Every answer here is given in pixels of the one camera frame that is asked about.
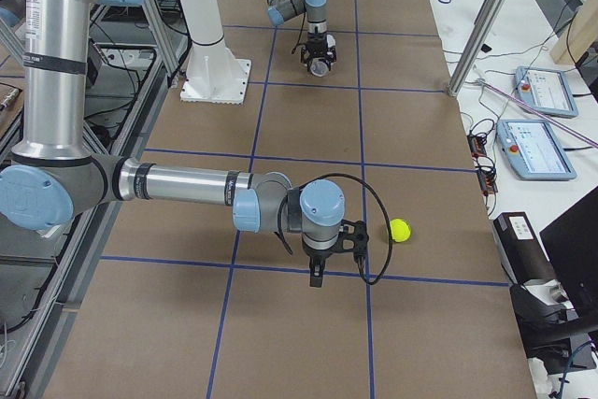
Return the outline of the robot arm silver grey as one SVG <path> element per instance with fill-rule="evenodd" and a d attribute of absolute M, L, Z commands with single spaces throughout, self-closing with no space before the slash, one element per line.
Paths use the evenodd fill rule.
<path fill-rule="evenodd" d="M 314 77 L 327 76 L 336 62 L 335 38 L 328 30 L 327 0 L 266 0 L 267 16 L 274 26 L 302 17 L 292 53 L 300 50 L 300 63 Z"/>
<path fill-rule="evenodd" d="M 285 233 L 301 236 L 309 284 L 321 287 L 326 260 L 343 252 L 345 198 L 324 175 L 293 187 L 282 173 L 265 175 L 141 163 L 86 145 L 96 138 L 85 123 L 90 13 L 93 4 L 143 0 L 26 0 L 22 65 L 27 82 L 22 138 L 1 171 L 1 214 L 38 231 L 69 223 L 93 207 L 132 199 L 176 200 L 230 207 L 240 232 L 274 233 L 292 254 Z M 274 26 L 304 16 L 301 64 L 327 75 L 336 61 L 327 0 L 266 0 Z M 242 103 L 251 62 L 234 57 L 224 41 L 217 0 L 179 0 L 189 26 L 191 75 L 181 100 Z"/>

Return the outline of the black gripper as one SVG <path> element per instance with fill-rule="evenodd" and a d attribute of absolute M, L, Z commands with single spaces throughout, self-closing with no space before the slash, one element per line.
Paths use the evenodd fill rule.
<path fill-rule="evenodd" d="M 307 243 L 303 243 L 302 246 L 304 253 L 309 258 L 309 286 L 321 287 L 326 261 L 335 253 L 335 250 L 333 247 L 329 249 L 315 249 Z"/>
<path fill-rule="evenodd" d="M 301 47 L 300 61 L 305 68 L 309 68 L 310 59 L 314 56 L 322 56 L 326 51 L 325 64 L 327 71 L 330 72 L 336 62 L 336 48 L 330 46 L 327 49 L 326 36 L 328 33 L 307 33 L 307 41 Z"/>

